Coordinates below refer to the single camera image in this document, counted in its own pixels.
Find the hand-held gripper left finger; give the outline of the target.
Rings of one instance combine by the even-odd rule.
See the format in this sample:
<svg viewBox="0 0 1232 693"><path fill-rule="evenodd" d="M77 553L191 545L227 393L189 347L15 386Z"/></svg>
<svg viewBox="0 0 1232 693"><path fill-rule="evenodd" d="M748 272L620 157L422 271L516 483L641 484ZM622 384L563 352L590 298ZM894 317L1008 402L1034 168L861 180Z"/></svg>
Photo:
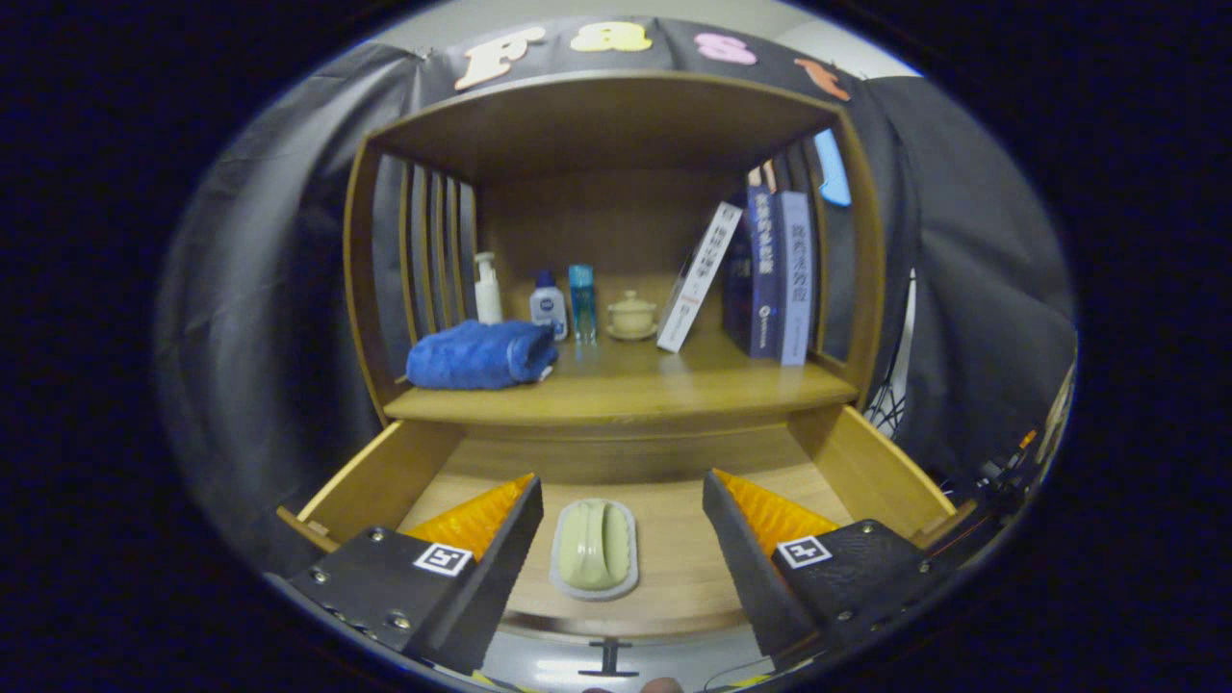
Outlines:
<svg viewBox="0 0 1232 693"><path fill-rule="evenodd" d="M469 676L484 663L542 518L541 478L527 474L414 531L361 527L290 577L265 580L375 657Z"/></svg>

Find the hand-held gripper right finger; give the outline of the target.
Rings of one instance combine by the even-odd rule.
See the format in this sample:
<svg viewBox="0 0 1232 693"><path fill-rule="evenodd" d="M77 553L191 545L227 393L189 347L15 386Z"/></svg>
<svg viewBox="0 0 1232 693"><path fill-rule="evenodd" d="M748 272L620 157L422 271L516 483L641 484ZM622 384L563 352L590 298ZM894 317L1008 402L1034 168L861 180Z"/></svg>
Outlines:
<svg viewBox="0 0 1232 693"><path fill-rule="evenodd" d="M837 527L719 469L703 481L703 511L758 650L777 668L865 649L955 573L875 519Z"/></svg>

